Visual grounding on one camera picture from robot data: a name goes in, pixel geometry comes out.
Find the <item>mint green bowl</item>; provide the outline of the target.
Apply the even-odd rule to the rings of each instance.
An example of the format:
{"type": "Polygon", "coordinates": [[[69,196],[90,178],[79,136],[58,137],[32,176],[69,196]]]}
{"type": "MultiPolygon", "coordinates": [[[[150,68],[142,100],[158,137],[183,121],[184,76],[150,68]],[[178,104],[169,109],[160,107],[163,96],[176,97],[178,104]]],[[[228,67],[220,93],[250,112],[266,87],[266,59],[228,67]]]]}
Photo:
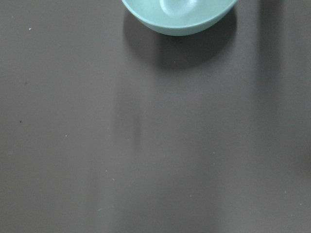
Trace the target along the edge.
{"type": "Polygon", "coordinates": [[[202,32],[225,17],[236,0],[122,0],[149,29],[170,36],[202,32]]]}

